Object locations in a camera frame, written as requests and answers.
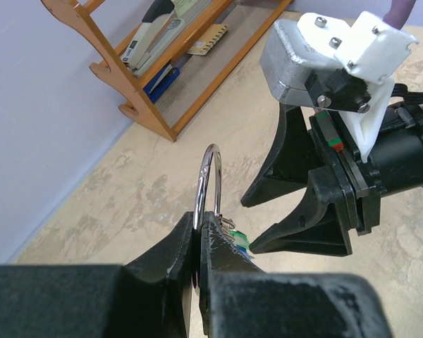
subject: white wall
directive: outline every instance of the white wall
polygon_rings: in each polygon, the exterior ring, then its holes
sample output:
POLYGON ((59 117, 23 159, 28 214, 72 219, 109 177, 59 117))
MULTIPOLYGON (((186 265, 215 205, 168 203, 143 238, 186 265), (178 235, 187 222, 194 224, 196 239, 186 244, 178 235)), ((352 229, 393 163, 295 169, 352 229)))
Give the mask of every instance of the white wall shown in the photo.
MULTIPOLYGON (((334 18, 356 18, 363 11, 383 17, 391 0, 295 0, 289 9, 301 13, 315 12, 334 18)), ((423 26, 423 0, 417 0, 407 25, 423 26)))
MULTIPOLYGON (((94 19, 115 44, 150 3, 109 0, 94 19)), ((99 60, 39 1, 0 1, 0 263, 130 124, 117 109, 123 97, 88 68, 99 60)))

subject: stapler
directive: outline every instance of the stapler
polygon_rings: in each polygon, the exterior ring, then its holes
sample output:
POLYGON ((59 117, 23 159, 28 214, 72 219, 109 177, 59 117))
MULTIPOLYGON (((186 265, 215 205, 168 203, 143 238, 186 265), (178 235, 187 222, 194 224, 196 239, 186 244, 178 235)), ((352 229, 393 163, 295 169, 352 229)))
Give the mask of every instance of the stapler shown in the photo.
POLYGON ((122 55, 122 61, 134 75, 141 76, 185 28, 185 21, 177 17, 174 8, 171 0, 154 0, 145 13, 122 55))

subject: black cylinder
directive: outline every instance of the black cylinder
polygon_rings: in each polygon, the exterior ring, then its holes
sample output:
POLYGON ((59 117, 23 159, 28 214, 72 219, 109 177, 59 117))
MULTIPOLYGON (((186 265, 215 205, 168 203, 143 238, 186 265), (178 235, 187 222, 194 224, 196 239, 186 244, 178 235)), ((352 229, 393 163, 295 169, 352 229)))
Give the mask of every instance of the black cylinder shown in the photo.
POLYGON ((423 187, 423 141, 416 128, 380 134, 369 158, 381 173, 383 196, 423 187))

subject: white plastic mount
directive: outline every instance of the white plastic mount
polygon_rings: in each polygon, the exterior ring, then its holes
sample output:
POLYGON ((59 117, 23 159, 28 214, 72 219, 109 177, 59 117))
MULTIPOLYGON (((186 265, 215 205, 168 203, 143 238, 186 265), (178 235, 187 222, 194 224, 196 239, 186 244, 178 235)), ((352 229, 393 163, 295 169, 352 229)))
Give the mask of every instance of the white plastic mount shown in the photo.
POLYGON ((418 44, 417 38, 368 12, 360 14, 352 27, 343 20, 306 13, 299 19, 298 29, 315 51, 337 60, 349 74, 367 83, 370 109, 366 113, 339 112, 366 163, 395 85, 393 72, 410 55, 409 45, 418 44), (332 39, 340 43, 332 46, 332 39))

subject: keyring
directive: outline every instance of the keyring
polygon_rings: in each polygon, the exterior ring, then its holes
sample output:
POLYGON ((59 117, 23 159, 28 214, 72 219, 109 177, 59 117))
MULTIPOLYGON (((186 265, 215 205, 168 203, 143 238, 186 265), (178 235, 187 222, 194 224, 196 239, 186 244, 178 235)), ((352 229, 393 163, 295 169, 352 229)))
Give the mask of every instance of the keyring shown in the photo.
POLYGON ((205 197, 207 196, 207 187, 209 185, 212 160, 214 159, 215 183, 214 183, 214 214, 221 214, 221 153, 216 144, 210 144, 205 151, 204 158, 197 181, 197 191, 195 199, 195 209, 192 215, 192 228, 196 233, 200 233, 204 224, 205 197))

